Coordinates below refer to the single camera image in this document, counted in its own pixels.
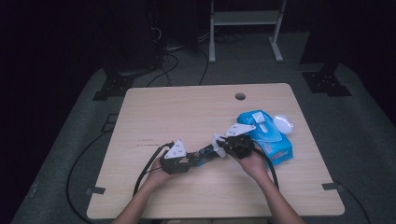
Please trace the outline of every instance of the white shelf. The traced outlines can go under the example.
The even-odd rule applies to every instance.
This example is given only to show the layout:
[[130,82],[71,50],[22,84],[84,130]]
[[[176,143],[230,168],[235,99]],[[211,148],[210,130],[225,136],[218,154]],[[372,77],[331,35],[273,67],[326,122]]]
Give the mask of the white shelf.
[[215,12],[214,25],[265,25],[276,24],[278,10]]

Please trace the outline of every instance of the blue package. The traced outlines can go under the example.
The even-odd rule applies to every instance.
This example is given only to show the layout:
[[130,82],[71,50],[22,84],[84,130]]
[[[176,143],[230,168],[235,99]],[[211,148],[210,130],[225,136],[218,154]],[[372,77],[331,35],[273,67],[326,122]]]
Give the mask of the blue package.
[[264,111],[254,110],[242,113],[237,122],[256,126],[255,130],[246,134],[260,145],[273,165],[293,158],[292,145],[288,137],[279,132],[272,118]]

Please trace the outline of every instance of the forearm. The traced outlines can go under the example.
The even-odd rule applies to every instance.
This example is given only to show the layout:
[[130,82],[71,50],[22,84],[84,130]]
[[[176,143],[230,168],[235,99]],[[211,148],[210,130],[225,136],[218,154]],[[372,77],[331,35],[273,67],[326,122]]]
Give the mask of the forearm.
[[272,217],[274,218],[276,224],[304,223],[304,221],[280,193],[269,176],[262,176],[255,178],[255,180],[260,186],[260,189],[262,190],[262,193],[268,202],[268,206],[270,207]]
[[122,210],[122,212],[114,219],[114,224],[128,223],[135,224],[139,222],[143,211],[145,210],[146,204],[149,200],[149,196],[155,188],[147,183],[144,183],[128,205]]

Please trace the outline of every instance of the wooden table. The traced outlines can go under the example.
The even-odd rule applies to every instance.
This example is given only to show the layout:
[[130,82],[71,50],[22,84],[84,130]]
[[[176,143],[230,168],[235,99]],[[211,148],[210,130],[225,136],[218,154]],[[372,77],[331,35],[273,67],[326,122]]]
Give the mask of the wooden table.
[[[235,99],[244,93],[245,100]],[[344,205],[288,84],[164,87],[128,90],[87,211],[90,218],[116,217],[131,200],[134,184],[154,151],[181,139],[193,152],[224,134],[239,114],[262,109],[287,115],[294,158],[276,166],[280,191],[300,216],[338,216]],[[270,217],[256,183],[230,156],[172,179],[151,195],[142,217]]]

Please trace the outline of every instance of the person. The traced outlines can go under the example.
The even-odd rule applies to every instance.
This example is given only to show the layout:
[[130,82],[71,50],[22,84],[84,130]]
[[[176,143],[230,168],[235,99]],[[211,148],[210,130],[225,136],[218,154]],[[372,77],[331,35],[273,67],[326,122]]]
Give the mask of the person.
[[[302,218],[294,211],[290,204],[280,193],[274,182],[267,173],[264,159],[252,151],[250,156],[244,159],[234,158],[242,166],[242,169],[251,176],[259,185],[264,194],[272,217],[276,224],[300,224],[305,223]],[[165,184],[170,178],[177,175],[169,175],[160,168],[160,160],[157,158],[151,165],[151,172],[148,178],[140,187],[139,191],[126,205],[122,212],[114,219],[114,224],[138,223],[143,214],[150,194],[159,186]]]

